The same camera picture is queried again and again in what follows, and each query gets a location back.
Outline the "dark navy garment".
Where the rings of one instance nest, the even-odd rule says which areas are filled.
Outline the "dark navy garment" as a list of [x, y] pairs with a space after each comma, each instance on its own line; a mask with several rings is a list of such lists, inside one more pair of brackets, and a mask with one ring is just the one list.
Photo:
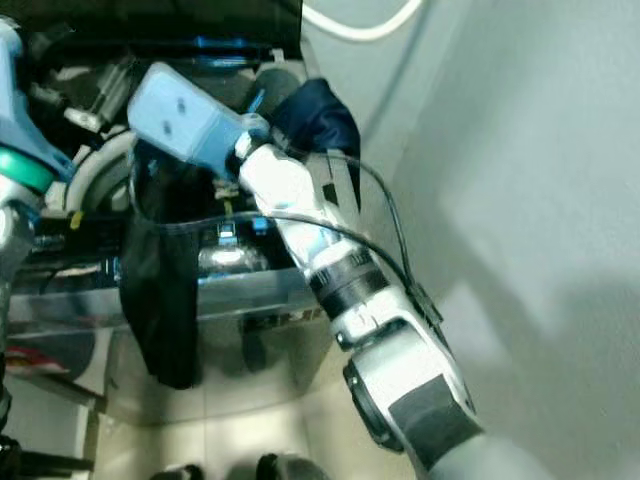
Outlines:
[[[289, 145], [306, 154], [335, 150], [360, 155], [360, 132], [351, 110], [328, 79], [285, 79], [284, 96], [266, 105], [265, 118]], [[186, 390], [200, 380], [197, 347], [198, 233], [165, 233], [157, 224], [224, 215], [216, 197], [218, 170], [183, 163], [157, 143], [163, 120], [186, 110], [155, 105], [151, 81], [141, 84], [127, 109], [136, 134], [133, 148], [134, 219], [125, 230], [122, 307], [140, 346], [148, 374], [165, 387]]]

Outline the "grey top-loading washing machine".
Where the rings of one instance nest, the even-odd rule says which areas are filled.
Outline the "grey top-loading washing machine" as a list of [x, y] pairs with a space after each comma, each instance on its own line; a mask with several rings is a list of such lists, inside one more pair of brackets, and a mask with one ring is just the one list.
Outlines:
[[[105, 137], [125, 129], [125, 105], [151, 65], [132, 55], [131, 88], [108, 131], [37, 124], [52, 143], [72, 157], [86, 157]], [[165, 233], [201, 236], [200, 380], [177, 390], [148, 374], [120, 294], [125, 230], [134, 219], [134, 145], [84, 177], [88, 188], [76, 211], [64, 205], [65, 183], [47, 191], [35, 246], [12, 283], [6, 379], [26, 380], [141, 425], [257, 410], [300, 396], [330, 346], [323, 311], [278, 229], [257, 215], [248, 193], [218, 178], [224, 215], [146, 221]]]

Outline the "dark glass washing machine lid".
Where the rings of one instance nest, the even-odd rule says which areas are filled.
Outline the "dark glass washing machine lid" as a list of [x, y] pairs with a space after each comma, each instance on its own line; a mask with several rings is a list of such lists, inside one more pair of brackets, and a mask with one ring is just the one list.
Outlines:
[[301, 55], [302, 0], [0, 0], [0, 13], [60, 49]]

